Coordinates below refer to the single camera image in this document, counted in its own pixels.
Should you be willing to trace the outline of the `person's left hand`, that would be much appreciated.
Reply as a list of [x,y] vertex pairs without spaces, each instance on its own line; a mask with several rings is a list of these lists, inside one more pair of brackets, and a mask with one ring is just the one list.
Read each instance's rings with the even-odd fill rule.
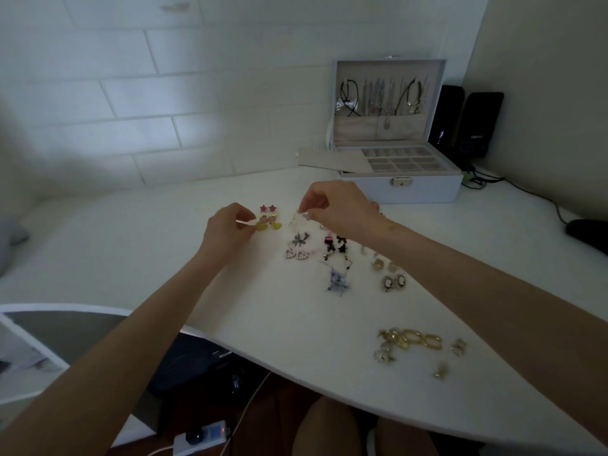
[[239,203],[231,203],[219,209],[207,222],[197,254],[230,261],[250,239],[234,238],[233,223],[239,221],[251,224],[255,219],[255,214]]

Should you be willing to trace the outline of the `small clear plastic bag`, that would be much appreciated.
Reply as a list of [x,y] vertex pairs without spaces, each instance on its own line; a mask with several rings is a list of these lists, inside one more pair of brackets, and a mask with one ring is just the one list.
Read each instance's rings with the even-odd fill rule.
[[309,236],[321,235],[326,232],[326,228],[308,217],[307,213],[300,214],[298,212],[294,212],[291,220],[288,223],[288,229],[293,233],[293,235],[300,235],[300,237],[304,237],[306,234]]

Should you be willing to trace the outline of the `person's right forearm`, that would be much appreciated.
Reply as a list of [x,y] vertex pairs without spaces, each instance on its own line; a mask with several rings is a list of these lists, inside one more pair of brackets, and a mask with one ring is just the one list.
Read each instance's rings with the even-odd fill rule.
[[397,263],[545,398],[608,447],[608,322],[383,215],[367,246]]

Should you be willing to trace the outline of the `person's left forearm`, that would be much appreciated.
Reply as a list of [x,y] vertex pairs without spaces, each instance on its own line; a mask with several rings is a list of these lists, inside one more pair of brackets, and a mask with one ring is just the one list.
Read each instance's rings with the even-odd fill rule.
[[195,256],[2,432],[0,456],[105,456],[204,290],[231,260]]

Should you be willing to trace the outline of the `beige divider board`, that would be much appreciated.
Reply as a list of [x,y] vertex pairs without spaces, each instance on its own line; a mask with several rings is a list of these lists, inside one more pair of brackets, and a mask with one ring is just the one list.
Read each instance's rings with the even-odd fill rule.
[[300,148],[297,152],[298,165],[302,167],[329,169],[345,173],[374,173],[368,158],[358,151],[315,151]]

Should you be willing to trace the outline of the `blue star earring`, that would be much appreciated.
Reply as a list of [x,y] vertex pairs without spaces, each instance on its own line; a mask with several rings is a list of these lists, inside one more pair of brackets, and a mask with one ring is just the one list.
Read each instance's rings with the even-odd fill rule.
[[339,272],[337,269],[331,266],[326,291],[338,294],[338,296],[342,297],[350,288],[351,285],[346,279],[346,274]]

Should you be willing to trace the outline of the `white jewelry box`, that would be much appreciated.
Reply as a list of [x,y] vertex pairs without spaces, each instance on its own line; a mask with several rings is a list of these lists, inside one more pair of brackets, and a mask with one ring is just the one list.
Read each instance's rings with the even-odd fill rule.
[[[372,174],[338,171],[345,181],[353,181],[370,199],[379,204],[451,203],[460,190],[463,174],[429,142],[445,60],[404,60],[389,56],[381,60],[338,60],[332,86],[334,103],[326,131],[327,151],[358,151],[368,158]],[[339,83],[351,78],[362,83],[401,78],[423,80],[429,76],[424,112],[420,115],[385,117],[343,117],[335,114]]]

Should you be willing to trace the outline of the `dark bag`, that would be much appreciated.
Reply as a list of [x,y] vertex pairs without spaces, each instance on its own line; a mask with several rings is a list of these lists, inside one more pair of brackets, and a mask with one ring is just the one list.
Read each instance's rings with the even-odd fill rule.
[[147,388],[162,398],[193,383],[201,385],[209,399],[223,402],[240,399],[254,382],[255,372],[234,352],[201,337],[180,333]]

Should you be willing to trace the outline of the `white power strip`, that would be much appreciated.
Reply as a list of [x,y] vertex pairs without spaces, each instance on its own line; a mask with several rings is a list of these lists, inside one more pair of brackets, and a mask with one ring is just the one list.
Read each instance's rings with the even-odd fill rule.
[[217,421],[206,426],[194,427],[174,437],[172,456],[191,456],[196,452],[224,445],[226,442],[226,422]]

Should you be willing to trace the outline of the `person's left leg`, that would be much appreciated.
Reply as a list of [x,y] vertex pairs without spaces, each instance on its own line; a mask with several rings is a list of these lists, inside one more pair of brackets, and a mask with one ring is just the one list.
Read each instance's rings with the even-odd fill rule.
[[296,432],[292,456],[364,456],[353,411],[322,396],[309,408]]

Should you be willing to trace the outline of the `grey cushion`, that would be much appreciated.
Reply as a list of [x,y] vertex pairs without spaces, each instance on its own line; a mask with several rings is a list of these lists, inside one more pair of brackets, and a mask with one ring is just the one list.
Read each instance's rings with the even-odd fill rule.
[[3,276],[10,266],[14,248],[29,238],[29,231],[17,219],[0,214],[0,276]]

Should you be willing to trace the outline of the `white shelf unit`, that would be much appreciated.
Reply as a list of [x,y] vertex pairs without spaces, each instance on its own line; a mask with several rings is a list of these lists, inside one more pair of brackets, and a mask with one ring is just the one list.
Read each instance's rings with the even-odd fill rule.
[[0,304],[0,432],[131,309]]

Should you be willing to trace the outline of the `person's right leg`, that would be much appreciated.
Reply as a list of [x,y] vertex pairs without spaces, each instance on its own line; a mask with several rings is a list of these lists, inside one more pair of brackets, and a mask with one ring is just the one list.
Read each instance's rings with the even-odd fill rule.
[[440,456],[427,430],[379,417],[376,456]]

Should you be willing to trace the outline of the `black computer mouse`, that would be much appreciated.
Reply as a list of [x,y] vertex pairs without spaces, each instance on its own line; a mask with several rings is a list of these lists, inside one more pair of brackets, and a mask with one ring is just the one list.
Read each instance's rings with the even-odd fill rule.
[[608,221],[574,219],[566,224],[565,232],[608,256]]

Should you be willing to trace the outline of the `row of hanging necklaces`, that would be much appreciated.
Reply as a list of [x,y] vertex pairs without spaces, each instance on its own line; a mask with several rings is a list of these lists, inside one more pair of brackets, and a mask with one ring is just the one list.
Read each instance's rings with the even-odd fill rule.
[[336,91],[335,114],[343,117],[385,117],[420,115],[424,112],[429,76],[423,80],[393,78],[376,80],[364,78],[360,84],[355,79],[343,79]]

